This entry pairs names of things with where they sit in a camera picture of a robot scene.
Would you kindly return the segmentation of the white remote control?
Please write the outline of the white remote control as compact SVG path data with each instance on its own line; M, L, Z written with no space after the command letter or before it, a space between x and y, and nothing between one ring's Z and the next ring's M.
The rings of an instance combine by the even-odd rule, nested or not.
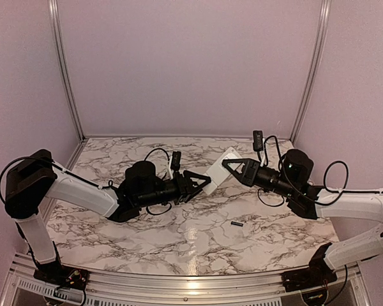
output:
M241 156L233 147L229 147L204 173L211 182L203 188L207 195L211 195L229 176L230 172L222 165L224 159L240 159Z

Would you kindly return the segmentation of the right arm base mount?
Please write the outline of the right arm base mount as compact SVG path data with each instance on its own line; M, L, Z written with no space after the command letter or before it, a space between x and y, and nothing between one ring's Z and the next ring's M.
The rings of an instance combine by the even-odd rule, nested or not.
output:
M325 286L338 279L333 271L310 267L283 272L281 277L286 292Z

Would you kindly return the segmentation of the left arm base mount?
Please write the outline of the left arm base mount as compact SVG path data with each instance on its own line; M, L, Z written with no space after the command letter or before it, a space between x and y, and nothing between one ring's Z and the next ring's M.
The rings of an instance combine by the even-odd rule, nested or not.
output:
M72 266L62 266L60 270L55 272L35 270L34 278L60 288L72 288L83 291L87 286L89 271Z

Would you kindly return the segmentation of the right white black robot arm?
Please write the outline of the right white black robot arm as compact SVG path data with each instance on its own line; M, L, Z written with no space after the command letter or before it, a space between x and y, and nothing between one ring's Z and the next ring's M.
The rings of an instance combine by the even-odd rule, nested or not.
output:
M383 254L383 188L368 191L313 186L308 181L313 161L298 149L282 155L278 170L254 159L225 159L222 166L243 185L282 196L291 211L304 219L344 217L378 223L355 237L321 246L304 270L307 284L316 286L329 271Z

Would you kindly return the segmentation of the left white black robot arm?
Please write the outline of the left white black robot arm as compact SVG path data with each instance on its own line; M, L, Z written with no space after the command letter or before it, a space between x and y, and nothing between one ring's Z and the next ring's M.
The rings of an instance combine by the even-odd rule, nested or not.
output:
M8 163L0 173L0 200L27 242L37 269L53 283L68 278L59 253L40 217L39 206L46 198L86 208L104 218L124 223L154 205L187 203L198 195L211 178L178 168L169 179L156 174L156 166L138 161L125 171L119 186L100 186L56 163L50 151L41 149Z

